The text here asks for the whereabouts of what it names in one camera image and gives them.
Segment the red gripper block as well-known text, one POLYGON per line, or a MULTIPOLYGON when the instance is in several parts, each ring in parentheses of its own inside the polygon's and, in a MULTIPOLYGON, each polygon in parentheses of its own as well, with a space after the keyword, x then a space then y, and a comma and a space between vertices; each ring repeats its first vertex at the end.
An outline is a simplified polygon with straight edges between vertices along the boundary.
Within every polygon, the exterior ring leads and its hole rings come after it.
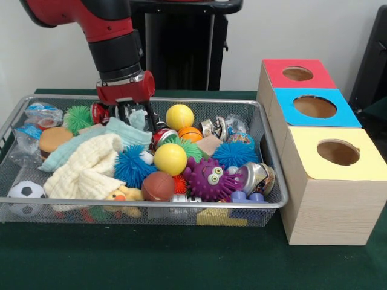
MULTIPOLYGON (((118 103, 134 101, 143 103, 147 112, 149 129, 157 131, 154 110, 150 98, 155 94, 155 80, 150 71, 141 71, 134 77, 114 82, 103 82, 99 80, 96 84, 97 95, 101 102, 106 105, 117 105, 118 103)), ((116 117, 119 120, 125 119, 125 106, 116 106, 116 117)))

